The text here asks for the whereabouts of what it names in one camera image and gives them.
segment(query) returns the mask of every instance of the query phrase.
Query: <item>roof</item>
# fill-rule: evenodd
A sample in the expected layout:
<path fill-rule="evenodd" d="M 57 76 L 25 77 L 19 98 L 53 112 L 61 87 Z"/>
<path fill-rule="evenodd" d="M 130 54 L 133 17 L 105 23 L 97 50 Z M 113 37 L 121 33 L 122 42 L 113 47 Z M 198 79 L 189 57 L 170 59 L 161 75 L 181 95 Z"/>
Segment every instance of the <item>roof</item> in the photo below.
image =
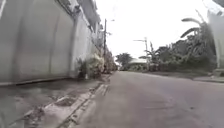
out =
<path fill-rule="evenodd" d="M 133 63 L 138 63 L 138 64 L 146 64 L 147 60 L 146 59 L 132 59 L 129 64 L 133 64 Z"/>

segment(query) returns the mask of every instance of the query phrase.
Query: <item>utility pole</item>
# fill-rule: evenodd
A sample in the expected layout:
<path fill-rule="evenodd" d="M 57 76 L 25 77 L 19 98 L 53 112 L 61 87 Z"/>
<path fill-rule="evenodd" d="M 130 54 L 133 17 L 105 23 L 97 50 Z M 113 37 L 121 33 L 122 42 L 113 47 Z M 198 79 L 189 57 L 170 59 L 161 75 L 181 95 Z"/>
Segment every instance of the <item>utility pole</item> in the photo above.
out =
<path fill-rule="evenodd" d="M 104 72 L 106 72 L 106 42 L 107 42 L 107 19 L 105 19 L 105 25 L 104 25 L 104 47 L 103 47 L 103 57 L 104 57 Z"/>
<path fill-rule="evenodd" d="M 106 42 L 107 42 L 107 19 L 105 19 L 105 25 L 104 25 L 104 53 L 103 53 L 103 56 L 104 56 L 104 59 L 106 58 Z"/>
<path fill-rule="evenodd" d="M 149 69 L 149 55 L 148 55 L 148 39 L 147 39 L 147 37 L 145 37 L 144 40 L 134 40 L 134 41 L 145 42 L 146 64 L 147 64 L 147 69 Z"/>

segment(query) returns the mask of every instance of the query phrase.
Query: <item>sky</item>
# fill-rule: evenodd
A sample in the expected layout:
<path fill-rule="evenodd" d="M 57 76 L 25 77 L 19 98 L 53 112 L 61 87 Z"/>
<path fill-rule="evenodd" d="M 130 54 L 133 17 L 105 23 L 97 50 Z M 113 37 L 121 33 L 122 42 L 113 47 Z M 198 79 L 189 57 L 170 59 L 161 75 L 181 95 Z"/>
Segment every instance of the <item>sky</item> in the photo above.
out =
<path fill-rule="evenodd" d="M 144 56 L 145 44 L 153 43 L 154 49 L 176 42 L 194 23 L 181 19 L 192 17 L 200 20 L 195 9 L 207 20 L 207 9 L 202 0 L 95 0 L 102 24 L 108 20 L 107 45 L 116 56 L 127 52 L 133 57 Z"/>

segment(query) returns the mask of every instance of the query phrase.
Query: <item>pole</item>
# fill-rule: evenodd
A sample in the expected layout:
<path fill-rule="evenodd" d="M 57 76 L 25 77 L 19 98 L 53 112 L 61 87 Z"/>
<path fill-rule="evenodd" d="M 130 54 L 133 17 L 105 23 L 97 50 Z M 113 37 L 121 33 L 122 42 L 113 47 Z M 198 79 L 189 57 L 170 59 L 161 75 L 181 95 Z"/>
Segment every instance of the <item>pole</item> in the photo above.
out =
<path fill-rule="evenodd" d="M 107 42 L 107 19 L 105 19 L 105 25 L 104 25 L 104 58 L 106 57 L 106 42 Z"/>
<path fill-rule="evenodd" d="M 149 57 L 148 57 L 148 40 L 145 37 L 145 53 L 146 53 L 146 64 L 147 64 L 147 70 L 149 69 Z"/>
<path fill-rule="evenodd" d="M 104 51 L 103 51 L 103 57 L 104 57 L 104 71 L 106 72 L 106 42 L 107 42 L 107 19 L 105 19 L 105 25 L 104 25 Z"/>

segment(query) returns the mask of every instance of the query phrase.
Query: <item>asphalt road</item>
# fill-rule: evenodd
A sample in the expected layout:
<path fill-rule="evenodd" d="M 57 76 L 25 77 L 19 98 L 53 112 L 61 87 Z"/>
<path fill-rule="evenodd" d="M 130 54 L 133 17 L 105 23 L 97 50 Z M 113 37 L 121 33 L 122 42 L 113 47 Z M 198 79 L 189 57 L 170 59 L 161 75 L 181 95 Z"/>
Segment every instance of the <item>asphalt road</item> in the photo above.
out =
<path fill-rule="evenodd" d="M 224 84 L 117 72 L 84 128 L 224 128 Z"/>

